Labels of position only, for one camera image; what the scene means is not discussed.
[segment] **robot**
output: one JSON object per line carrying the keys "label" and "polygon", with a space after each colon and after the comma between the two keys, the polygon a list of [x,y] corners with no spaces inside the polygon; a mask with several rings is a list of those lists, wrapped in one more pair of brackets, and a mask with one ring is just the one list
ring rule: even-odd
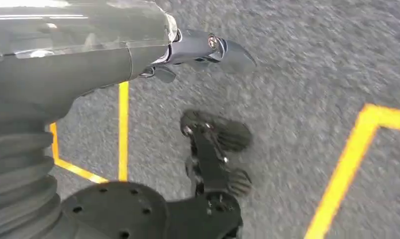
{"label": "robot", "polygon": [[46,125],[76,98],[137,77],[171,82],[167,65],[182,63],[237,72],[256,66],[233,41],[178,29],[154,2],[0,0],[0,239],[241,238],[237,198],[252,183],[226,156],[251,142],[240,122],[184,112],[188,199],[167,202],[145,185],[110,182],[61,202],[48,175]]}

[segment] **mounting hole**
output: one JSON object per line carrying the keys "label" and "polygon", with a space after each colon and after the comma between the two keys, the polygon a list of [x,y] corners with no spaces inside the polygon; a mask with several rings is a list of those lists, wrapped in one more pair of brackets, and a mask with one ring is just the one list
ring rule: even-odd
{"label": "mounting hole", "polygon": [[137,194],[138,194],[138,190],[137,190],[137,189],[131,189],[131,190],[130,190],[130,193],[131,193],[132,195],[137,195]]}
{"label": "mounting hole", "polygon": [[128,239],[130,238],[130,233],[127,231],[120,231],[119,232],[119,239]]}
{"label": "mounting hole", "polygon": [[73,213],[80,213],[82,210],[83,210],[83,208],[78,206],[78,207],[73,208]]}
{"label": "mounting hole", "polygon": [[150,210],[149,208],[143,208],[143,214],[144,215],[149,215],[152,213],[152,210]]}

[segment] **yellow painted line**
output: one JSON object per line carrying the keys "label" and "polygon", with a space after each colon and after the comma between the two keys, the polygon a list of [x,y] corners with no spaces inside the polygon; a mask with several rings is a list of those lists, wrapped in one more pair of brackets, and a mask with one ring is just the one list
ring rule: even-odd
{"label": "yellow painted line", "polygon": [[56,129],[56,123],[52,123],[49,125],[51,133],[53,134],[52,141],[52,156],[53,158],[59,158],[59,149],[58,149],[58,132]]}
{"label": "yellow painted line", "polygon": [[58,133],[57,133],[57,127],[56,123],[50,124],[49,128],[53,134],[53,142],[52,142],[52,156],[54,158],[55,164],[61,168],[64,168],[70,172],[73,172],[85,179],[88,179],[92,182],[95,183],[105,183],[108,180],[105,178],[102,178],[100,176],[95,175],[94,173],[91,173],[87,170],[84,170],[76,165],[73,165],[65,160],[62,160],[59,157],[59,146],[58,146]]}
{"label": "yellow painted line", "polygon": [[380,126],[400,130],[400,110],[378,107],[377,111],[381,116],[379,117]]}
{"label": "yellow painted line", "polygon": [[55,160],[55,164],[60,166],[61,168],[64,168],[64,169],[66,169],[66,170],[68,170],[70,172],[73,172],[73,173],[75,173],[75,174],[77,174],[77,175],[79,175],[79,176],[81,176],[81,177],[83,177],[85,179],[88,179],[88,180],[90,180],[90,181],[92,181],[94,183],[106,183],[106,182],[108,182],[107,179],[102,178],[100,176],[97,176],[97,175],[95,175],[95,174],[93,174],[93,173],[91,173],[91,172],[89,172],[87,170],[84,170],[84,169],[82,169],[80,167],[77,167],[76,165],[73,165],[73,164],[71,164],[71,163],[69,163],[67,161],[64,161],[64,160],[60,159],[60,158],[56,158],[54,160]]}
{"label": "yellow painted line", "polygon": [[323,239],[379,127],[400,130],[400,110],[365,105],[339,158],[305,239]]}
{"label": "yellow painted line", "polygon": [[128,108],[129,108],[129,82],[119,84],[119,161],[118,179],[128,180]]}

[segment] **parking space line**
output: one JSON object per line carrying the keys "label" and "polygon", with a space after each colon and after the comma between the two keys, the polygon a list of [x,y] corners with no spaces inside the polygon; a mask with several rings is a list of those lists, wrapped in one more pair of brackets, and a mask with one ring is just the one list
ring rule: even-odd
{"label": "parking space line", "polygon": [[119,84],[119,141],[118,141],[118,179],[128,180],[128,109],[129,82]]}
{"label": "parking space line", "polygon": [[87,170],[84,170],[72,163],[69,163],[59,157],[59,146],[58,146],[58,133],[56,123],[52,123],[49,125],[51,133],[53,134],[52,141],[52,157],[54,158],[55,164],[65,170],[68,170],[72,173],[75,173],[85,179],[88,179],[94,183],[105,183],[108,182],[107,179],[102,178],[100,176],[95,175]]}
{"label": "parking space line", "polygon": [[324,238],[380,127],[400,130],[400,110],[365,105],[358,115],[305,239]]}

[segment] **pavement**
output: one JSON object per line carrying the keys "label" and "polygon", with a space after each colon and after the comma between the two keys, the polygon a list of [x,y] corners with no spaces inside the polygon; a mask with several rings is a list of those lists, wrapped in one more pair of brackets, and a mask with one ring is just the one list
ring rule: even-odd
{"label": "pavement", "polygon": [[[309,228],[338,160],[367,149],[352,140],[366,104],[400,110],[400,0],[157,0],[180,28],[203,29],[245,46],[253,74],[173,69],[178,79],[130,82],[128,179],[168,200],[189,196],[184,109],[246,123],[253,145],[231,160],[251,172],[241,200],[246,239],[299,239]],[[118,86],[78,99],[58,126],[60,156],[118,178]],[[396,116],[396,111],[383,117]],[[393,119],[400,124],[400,119]],[[369,138],[355,180],[326,238],[400,238],[400,127]],[[351,154],[342,154],[348,149]],[[344,169],[353,172],[354,165]],[[63,168],[52,174],[65,198],[92,182]],[[333,195],[341,187],[335,184]]]}

